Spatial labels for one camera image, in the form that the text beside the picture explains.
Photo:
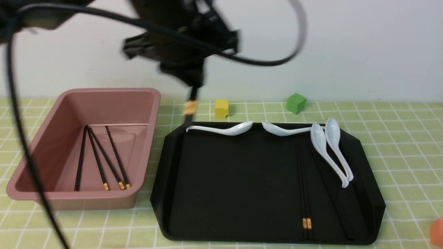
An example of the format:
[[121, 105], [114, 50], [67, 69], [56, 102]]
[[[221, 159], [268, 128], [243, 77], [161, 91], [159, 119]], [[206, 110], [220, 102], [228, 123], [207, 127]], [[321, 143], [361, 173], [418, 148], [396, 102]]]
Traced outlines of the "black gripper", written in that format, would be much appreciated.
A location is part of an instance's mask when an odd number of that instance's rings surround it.
[[231, 30], [213, 6], [199, 10], [196, 0], [131, 0], [141, 21], [157, 26], [124, 40], [122, 52], [128, 59], [146, 58], [160, 64], [160, 71], [178, 78], [190, 87], [204, 84], [205, 59], [213, 53], [203, 50], [209, 44], [222, 52], [239, 51], [239, 32]]

